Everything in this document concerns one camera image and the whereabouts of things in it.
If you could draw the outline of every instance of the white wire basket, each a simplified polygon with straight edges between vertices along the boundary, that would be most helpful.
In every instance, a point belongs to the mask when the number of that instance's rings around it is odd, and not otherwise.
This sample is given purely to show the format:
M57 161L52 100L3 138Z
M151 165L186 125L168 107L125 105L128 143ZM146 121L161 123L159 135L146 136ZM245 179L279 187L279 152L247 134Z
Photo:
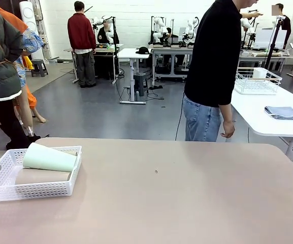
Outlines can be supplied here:
M16 185L15 180L23 168L27 149L8 150L0 158L0 201L71 196L81 166L81 146L53 147L56 150L77 154L68 181Z
M234 89L241 94L275 95L281 80L266 69L261 69L261 75L258 75L256 68L239 67Z

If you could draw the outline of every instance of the maroon jacket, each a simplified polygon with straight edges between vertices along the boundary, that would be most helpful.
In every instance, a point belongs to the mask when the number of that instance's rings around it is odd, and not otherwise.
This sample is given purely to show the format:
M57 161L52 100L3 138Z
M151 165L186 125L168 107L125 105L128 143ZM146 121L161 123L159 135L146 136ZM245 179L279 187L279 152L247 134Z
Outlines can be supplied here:
M96 49L92 25L84 14L75 13L69 18L68 31L73 49Z

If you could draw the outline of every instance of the white wall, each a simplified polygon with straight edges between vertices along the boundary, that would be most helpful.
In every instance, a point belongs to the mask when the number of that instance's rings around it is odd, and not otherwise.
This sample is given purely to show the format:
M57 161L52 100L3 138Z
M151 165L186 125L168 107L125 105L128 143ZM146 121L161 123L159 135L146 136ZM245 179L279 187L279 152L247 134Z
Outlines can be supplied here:
M71 58L63 52L70 47L67 31L67 20L74 14L74 0L40 0L52 56ZM198 16L200 19L214 0L85 0L85 8L93 6L86 13L88 18L113 15L117 20L117 32L120 42L128 47L146 46L150 41L151 16L167 18L167 26L175 19L174 33L180 27L187 27L187 20ZM284 4L284 13L292 21L293 39L293 0L259 0L250 9L258 9L264 16L260 18L260 26L271 26L271 5Z

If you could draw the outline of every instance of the black cap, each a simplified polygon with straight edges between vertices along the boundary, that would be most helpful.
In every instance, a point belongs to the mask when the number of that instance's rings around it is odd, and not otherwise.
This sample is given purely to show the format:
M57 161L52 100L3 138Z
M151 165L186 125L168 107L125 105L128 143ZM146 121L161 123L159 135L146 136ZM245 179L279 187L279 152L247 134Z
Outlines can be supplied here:
M138 54L150 54L150 52L149 52L147 47L139 48L139 50L136 53L138 53Z

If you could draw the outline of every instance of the blue jeans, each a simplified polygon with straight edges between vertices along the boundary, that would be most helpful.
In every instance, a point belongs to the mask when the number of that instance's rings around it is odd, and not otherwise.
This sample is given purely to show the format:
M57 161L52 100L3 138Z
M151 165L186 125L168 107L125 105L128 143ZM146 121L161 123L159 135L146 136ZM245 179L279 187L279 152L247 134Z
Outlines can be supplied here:
M219 108L207 107L183 98L186 117L186 141L216 142L221 116Z

